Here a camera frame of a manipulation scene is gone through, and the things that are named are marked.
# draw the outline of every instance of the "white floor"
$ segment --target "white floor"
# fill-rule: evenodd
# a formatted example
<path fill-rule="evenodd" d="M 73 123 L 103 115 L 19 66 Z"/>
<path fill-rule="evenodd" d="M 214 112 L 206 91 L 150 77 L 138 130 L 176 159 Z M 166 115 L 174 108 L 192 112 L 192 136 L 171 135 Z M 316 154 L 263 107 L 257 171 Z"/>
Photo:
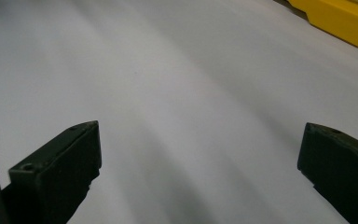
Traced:
<path fill-rule="evenodd" d="M 100 121 L 76 224 L 347 223 L 296 168 L 358 138 L 358 49 L 269 0 L 0 1 L 0 178 Z"/>

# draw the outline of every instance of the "white surface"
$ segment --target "white surface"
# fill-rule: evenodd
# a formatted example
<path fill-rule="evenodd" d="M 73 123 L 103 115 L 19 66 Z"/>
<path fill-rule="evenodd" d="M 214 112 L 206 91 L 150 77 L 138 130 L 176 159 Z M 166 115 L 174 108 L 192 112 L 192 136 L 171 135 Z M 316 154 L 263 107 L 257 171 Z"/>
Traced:
<path fill-rule="evenodd" d="M 296 168 L 306 122 L 358 138 L 358 49 L 269 0 L 0 1 L 0 178 L 97 119 L 70 223 L 346 223 Z"/>

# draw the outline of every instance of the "yellow object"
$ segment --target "yellow object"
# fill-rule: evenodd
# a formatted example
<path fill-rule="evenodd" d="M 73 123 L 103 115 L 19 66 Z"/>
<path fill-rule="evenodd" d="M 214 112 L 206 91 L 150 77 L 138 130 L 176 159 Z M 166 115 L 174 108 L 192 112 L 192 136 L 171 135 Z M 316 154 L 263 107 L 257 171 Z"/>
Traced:
<path fill-rule="evenodd" d="M 358 47 L 358 0 L 289 0 L 316 27 Z"/>

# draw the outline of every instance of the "screw hole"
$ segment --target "screw hole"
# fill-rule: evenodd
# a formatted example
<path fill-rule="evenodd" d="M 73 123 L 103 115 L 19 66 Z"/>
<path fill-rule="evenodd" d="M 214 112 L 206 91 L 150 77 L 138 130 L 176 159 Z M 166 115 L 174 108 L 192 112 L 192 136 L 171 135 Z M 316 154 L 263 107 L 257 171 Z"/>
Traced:
<path fill-rule="evenodd" d="M 32 171 L 34 169 L 34 166 L 31 163 L 27 163 L 22 165 L 21 169 L 24 171 Z"/>

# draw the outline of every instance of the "yellow bumper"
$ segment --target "yellow bumper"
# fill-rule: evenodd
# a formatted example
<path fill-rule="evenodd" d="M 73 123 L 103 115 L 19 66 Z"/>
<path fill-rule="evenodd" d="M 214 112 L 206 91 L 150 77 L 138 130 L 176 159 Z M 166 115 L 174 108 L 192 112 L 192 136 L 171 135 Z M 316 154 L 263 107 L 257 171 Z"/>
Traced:
<path fill-rule="evenodd" d="M 358 47 L 358 0 L 289 0 L 310 23 Z"/>

